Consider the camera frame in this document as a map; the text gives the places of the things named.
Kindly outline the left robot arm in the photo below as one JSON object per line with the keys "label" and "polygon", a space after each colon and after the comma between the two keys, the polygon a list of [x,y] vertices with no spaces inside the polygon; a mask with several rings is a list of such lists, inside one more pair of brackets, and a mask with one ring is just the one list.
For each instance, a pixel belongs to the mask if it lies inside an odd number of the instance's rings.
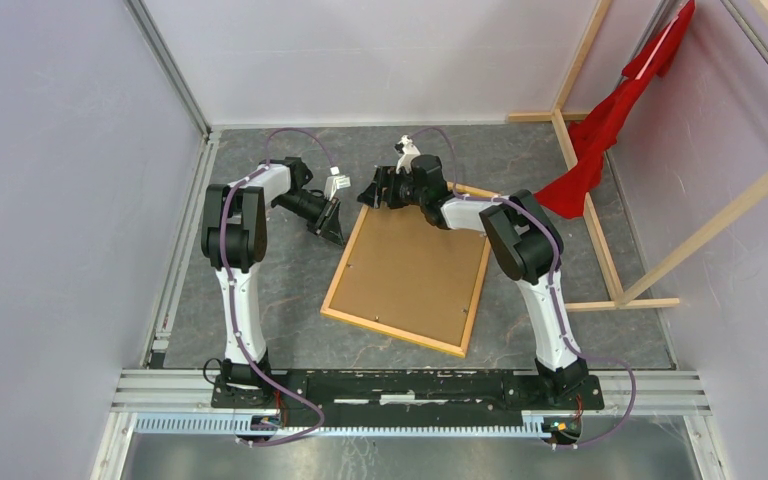
{"label": "left robot arm", "polygon": [[211,184],[204,198],[200,246],[219,281],[226,343],[214,381],[222,393],[236,392],[250,407],[273,397],[268,348],[261,326],[259,267],[268,246],[267,210],[278,206],[305,221],[308,231],[345,244],[337,193],[351,185],[339,168],[329,169],[323,190],[306,185],[313,172],[298,157],[264,161],[241,179]]}

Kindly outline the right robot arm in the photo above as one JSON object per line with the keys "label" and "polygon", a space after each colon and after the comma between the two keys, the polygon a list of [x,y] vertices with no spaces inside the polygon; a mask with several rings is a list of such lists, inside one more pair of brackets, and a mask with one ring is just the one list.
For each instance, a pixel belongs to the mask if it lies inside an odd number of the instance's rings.
{"label": "right robot arm", "polygon": [[376,168],[358,200],[373,209],[416,206],[434,227],[484,234],[526,305],[535,337],[540,400],[562,408],[577,396],[589,370],[571,334],[561,291],[563,241],[530,191],[460,193],[445,180],[440,158],[421,154],[407,169]]}

